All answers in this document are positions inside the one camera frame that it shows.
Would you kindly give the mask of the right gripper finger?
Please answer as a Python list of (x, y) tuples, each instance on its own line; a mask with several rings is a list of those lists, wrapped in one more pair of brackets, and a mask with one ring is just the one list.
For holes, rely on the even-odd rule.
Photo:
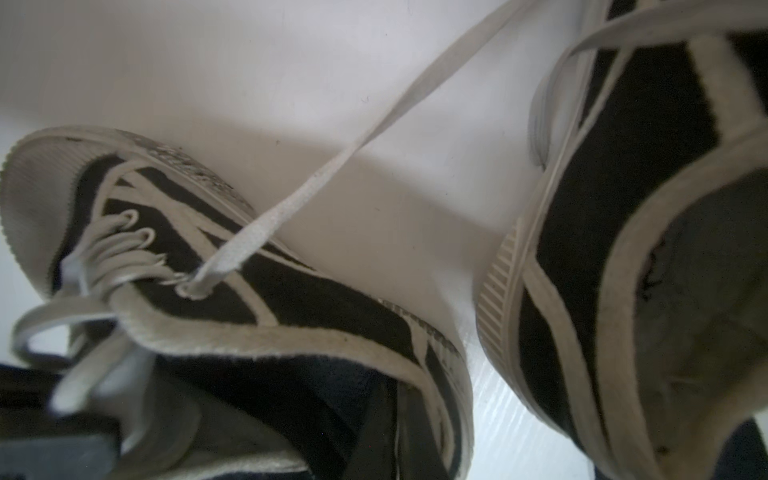
[(98, 414), (58, 415), (48, 400), (59, 377), (1, 366), (1, 477), (104, 479), (120, 456), (118, 423)]

